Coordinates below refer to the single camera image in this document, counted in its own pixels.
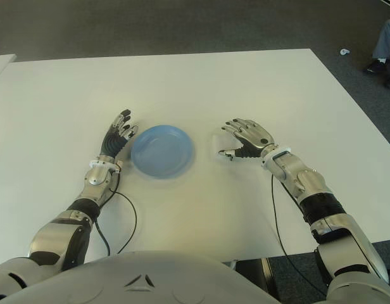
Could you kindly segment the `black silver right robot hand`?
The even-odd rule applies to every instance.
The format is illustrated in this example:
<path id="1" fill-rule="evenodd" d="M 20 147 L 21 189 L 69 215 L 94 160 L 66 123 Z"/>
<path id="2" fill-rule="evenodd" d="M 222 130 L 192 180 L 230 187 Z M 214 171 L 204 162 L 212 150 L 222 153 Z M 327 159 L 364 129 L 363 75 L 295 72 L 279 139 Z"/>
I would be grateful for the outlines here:
<path id="1" fill-rule="evenodd" d="M 242 144 L 240 148 L 218 152 L 227 158 L 259 158 L 277 148 L 270 133 L 253 120 L 234 118 L 226 122 L 222 130 L 231 133 Z"/>

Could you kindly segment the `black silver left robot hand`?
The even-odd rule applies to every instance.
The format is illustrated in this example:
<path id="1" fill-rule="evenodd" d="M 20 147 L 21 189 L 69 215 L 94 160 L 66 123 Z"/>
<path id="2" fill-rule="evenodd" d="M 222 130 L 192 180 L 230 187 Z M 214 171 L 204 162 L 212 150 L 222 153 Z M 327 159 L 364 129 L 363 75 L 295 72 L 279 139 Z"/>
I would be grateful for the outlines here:
<path id="1" fill-rule="evenodd" d="M 117 154 L 137 134 L 138 126 L 128 124 L 130 114 L 131 111 L 126 109 L 116 116 L 103 138 L 100 156 L 116 158 Z"/>

